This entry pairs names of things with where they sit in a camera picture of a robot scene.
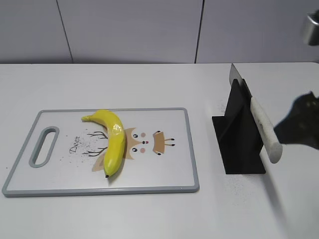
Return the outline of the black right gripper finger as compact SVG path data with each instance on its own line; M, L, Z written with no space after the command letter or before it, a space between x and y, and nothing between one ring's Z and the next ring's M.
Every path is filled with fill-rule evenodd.
M281 144L319 148L319 99L313 92L297 97L287 116L275 127Z

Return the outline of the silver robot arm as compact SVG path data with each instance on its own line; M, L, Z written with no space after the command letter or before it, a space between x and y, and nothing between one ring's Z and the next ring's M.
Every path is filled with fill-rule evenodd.
M303 27L303 40L307 45L319 44L319 12L307 15ZM282 144L303 144L319 148L319 99L313 92L297 97L287 116L274 128Z

